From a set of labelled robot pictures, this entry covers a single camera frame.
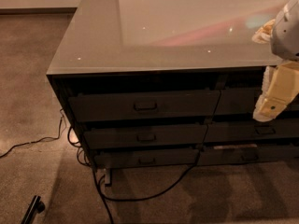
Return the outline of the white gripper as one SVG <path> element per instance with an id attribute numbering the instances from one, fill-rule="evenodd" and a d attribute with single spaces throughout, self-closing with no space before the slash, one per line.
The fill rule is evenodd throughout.
<path id="1" fill-rule="evenodd" d="M 275 119 L 299 94 L 299 62 L 267 66 L 263 73 L 262 91 L 253 118 L 267 122 Z"/>

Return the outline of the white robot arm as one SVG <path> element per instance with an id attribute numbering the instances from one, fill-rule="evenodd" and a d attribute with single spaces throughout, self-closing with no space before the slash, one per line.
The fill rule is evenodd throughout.
<path id="1" fill-rule="evenodd" d="M 299 94 L 299 0 L 289 0 L 277 16 L 260 27 L 252 37 L 258 44 L 269 44 L 282 59 L 263 73 L 262 93 L 253 118 L 260 122 L 275 119 Z"/>

